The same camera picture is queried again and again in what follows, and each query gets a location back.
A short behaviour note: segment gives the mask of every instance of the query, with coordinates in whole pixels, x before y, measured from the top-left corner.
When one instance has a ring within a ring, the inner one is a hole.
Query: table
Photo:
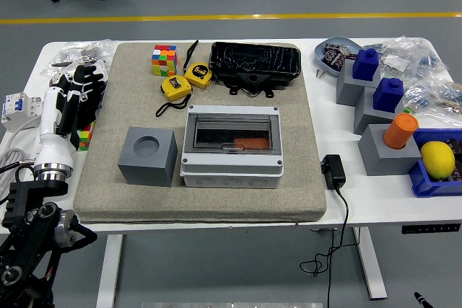
[[[353,39],[360,45],[367,45],[386,39],[368,38]],[[253,43],[291,43],[302,52],[302,69],[305,76],[308,102],[310,104],[313,126],[317,139],[320,160],[326,154],[340,154],[346,173],[346,184],[341,189],[342,195],[349,203],[350,216],[348,226],[354,227],[358,235],[360,226],[373,224],[444,224],[460,223],[462,220],[462,196],[415,198],[411,191],[409,176],[368,177],[362,165],[357,142],[360,136],[353,134],[354,108],[335,103],[336,78],[324,75],[322,79],[315,77],[318,66],[315,63],[313,51],[324,39],[295,40],[226,40],[245,41]],[[37,63],[26,84],[25,92],[29,96],[43,96],[48,87],[48,81],[40,72],[56,55],[64,43],[49,43],[41,51]],[[445,73],[443,78],[450,79]],[[418,115],[421,128],[448,127],[434,118]],[[26,149],[27,153],[37,152],[40,148],[36,141],[37,130],[23,131],[15,140],[16,146]],[[7,133],[1,142],[0,150],[9,138]],[[82,171],[85,152],[75,154],[74,173],[69,183],[69,193],[54,201],[62,209],[72,208],[79,175]],[[327,211],[317,222],[299,223],[301,226],[327,228],[341,226],[344,221],[344,205],[340,198],[331,190],[326,190]],[[158,229],[197,229],[217,227],[242,226],[294,226],[295,223],[283,224],[92,224],[95,232],[110,234],[106,246],[103,273],[101,276],[100,294],[97,307],[111,307],[116,289],[118,261],[121,252],[123,234],[145,232]],[[8,230],[0,228],[0,233]],[[386,291],[381,278],[378,262],[375,257],[372,240],[367,227],[362,227],[359,253],[365,269],[367,284],[371,298],[385,298]]]

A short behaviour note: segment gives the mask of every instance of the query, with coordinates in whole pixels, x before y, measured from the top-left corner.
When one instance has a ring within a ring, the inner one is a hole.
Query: power adapter
[[[338,154],[327,154],[321,162],[321,173],[329,190],[339,189],[347,181],[344,166]]]

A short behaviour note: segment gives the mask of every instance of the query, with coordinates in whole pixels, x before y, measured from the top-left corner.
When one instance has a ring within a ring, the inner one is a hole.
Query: orange cup
[[[383,134],[383,142],[392,149],[402,149],[419,127],[417,119],[408,113],[400,113]]]

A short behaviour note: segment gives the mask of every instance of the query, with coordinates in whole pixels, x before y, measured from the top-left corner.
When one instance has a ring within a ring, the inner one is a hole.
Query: robotic hand
[[[79,148],[77,113],[90,116],[87,124],[95,119],[91,119],[94,111],[92,115],[79,111],[79,106],[83,105],[80,103],[82,95],[86,96],[86,102],[94,104],[88,101],[94,99],[89,99],[88,95],[94,90],[100,93],[105,86],[102,74],[92,73],[95,69],[95,66],[79,65],[74,77],[62,75],[46,92],[40,121],[42,149],[34,165],[34,176],[38,180],[64,181],[71,177],[74,166],[71,156]]]
[[[79,224],[73,211],[62,211],[45,197],[67,193],[72,154],[79,148],[78,123],[95,118],[105,90],[102,74],[95,66],[78,66],[74,75],[64,74],[50,86],[43,100],[40,122],[42,149],[34,161],[33,181],[10,185],[2,226],[10,235],[0,246],[0,307],[53,308],[51,287],[61,254],[85,247],[97,239]],[[76,232],[84,236],[77,240]],[[51,251],[46,275],[38,279],[33,271]]]

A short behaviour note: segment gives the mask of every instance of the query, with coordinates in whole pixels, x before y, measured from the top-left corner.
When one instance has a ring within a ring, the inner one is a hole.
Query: yellow tape measure
[[[203,62],[192,64],[185,73],[185,78],[189,83],[201,89],[206,89],[211,84],[212,77],[213,73],[209,65]]]
[[[164,79],[160,90],[168,101],[172,102],[191,93],[191,85],[183,76],[174,75]]]

